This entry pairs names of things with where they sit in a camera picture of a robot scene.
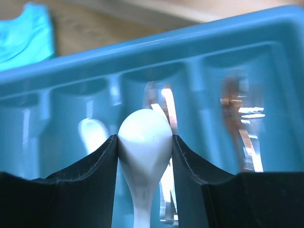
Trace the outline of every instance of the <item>wooden table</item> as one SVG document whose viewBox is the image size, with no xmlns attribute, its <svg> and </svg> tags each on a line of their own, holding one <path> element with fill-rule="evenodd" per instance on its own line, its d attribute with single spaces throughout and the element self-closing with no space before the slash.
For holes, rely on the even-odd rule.
<svg viewBox="0 0 304 228">
<path fill-rule="evenodd" d="M 232 17 L 304 0 L 63 0 L 163 29 Z"/>
<path fill-rule="evenodd" d="M 27 0 L 1 0 L 0 19 L 17 17 L 27 2 Z M 49 6 L 59 55 L 68 55 L 163 31 L 58 0 L 31 2 Z"/>
</svg>

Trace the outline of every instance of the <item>spoon handle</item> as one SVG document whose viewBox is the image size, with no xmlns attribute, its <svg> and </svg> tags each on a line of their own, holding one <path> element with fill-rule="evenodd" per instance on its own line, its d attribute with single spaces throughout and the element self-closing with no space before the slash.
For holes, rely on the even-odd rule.
<svg viewBox="0 0 304 228">
<path fill-rule="evenodd" d="M 150 210 L 134 208 L 133 228 L 150 228 Z"/>
</svg>

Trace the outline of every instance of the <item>teal towel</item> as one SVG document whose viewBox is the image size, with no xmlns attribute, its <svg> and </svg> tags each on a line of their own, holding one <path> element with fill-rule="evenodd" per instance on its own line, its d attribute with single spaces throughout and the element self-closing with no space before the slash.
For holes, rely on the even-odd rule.
<svg viewBox="0 0 304 228">
<path fill-rule="evenodd" d="M 29 2 L 16 19 L 0 21 L 0 71 L 54 55 L 53 27 L 47 6 Z"/>
</svg>

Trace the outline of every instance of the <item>spoon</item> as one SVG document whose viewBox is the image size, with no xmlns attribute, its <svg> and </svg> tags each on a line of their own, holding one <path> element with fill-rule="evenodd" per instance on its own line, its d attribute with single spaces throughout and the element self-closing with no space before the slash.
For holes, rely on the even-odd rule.
<svg viewBox="0 0 304 228">
<path fill-rule="evenodd" d="M 154 81 L 147 82 L 144 90 L 143 107 L 160 113 L 170 124 L 172 132 L 177 133 L 177 118 L 174 97 L 169 84 L 164 85 L 159 99 L 158 89 Z M 177 205 L 174 188 L 172 158 L 160 182 L 160 221 L 178 226 Z"/>
<path fill-rule="evenodd" d="M 172 153 L 172 130 L 157 111 L 129 115 L 118 132 L 118 156 L 133 199 L 133 228 L 150 228 L 154 193 Z"/>
<path fill-rule="evenodd" d="M 107 127 L 101 121 L 91 118 L 79 122 L 78 133 L 88 154 L 97 150 L 109 138 Z"/>
</svg>

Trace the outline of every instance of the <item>white spoon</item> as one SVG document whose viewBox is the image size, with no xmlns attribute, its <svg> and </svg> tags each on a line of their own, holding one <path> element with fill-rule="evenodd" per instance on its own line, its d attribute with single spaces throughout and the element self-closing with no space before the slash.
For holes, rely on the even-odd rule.
<svg viewBox="0 0 304 228">
<path fill-rule="evenodd" d="M 118 155 L 131 191 L 133 228 L 150 228 L 151 205 L 172 153 L 172 130 L 157 111 L 129 115 L 118 132 Z"/>
<path fill-rule="evenodd" d="M 91 118 L 79 122 L 78 133 L 88 154 L 96 151 L 109 138 L 107 127 Z"/>
</svg>

